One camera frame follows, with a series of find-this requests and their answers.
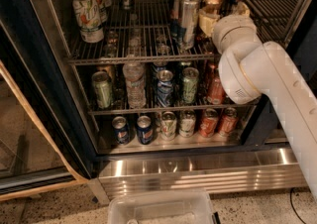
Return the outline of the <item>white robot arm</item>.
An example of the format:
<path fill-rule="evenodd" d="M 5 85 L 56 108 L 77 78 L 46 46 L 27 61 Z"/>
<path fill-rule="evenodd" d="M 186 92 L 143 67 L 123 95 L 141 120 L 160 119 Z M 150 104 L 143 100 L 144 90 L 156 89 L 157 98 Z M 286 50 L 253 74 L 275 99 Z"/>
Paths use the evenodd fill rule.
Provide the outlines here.
<path fill-rule="evenodd" d="M 221 55 L 222 86 L 237 104 L 270 100 L 314 197 L 317 198 L 317 99 L 285 49 L 262 42 L 254 21 L 231 14 L 207 26 Z"/>

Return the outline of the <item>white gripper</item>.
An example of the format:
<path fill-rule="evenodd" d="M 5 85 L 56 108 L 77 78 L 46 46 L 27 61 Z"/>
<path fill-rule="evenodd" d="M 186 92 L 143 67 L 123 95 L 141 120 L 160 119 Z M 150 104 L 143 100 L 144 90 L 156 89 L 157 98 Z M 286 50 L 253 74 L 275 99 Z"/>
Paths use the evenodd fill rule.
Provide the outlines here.
<path fill-rule="evenodd" d="M 249 17 L 250 9 L 239 1 L 232 6 L 232 14 L 220 19 L 219 14 L 206 8 L 199 10 L 199 28 L 211 37 L 217 51 L 222 54 L 228 47 L 242 47 L 247 52 L 254 50 L 262 42 L 257 35 L 257 27 Z"/>

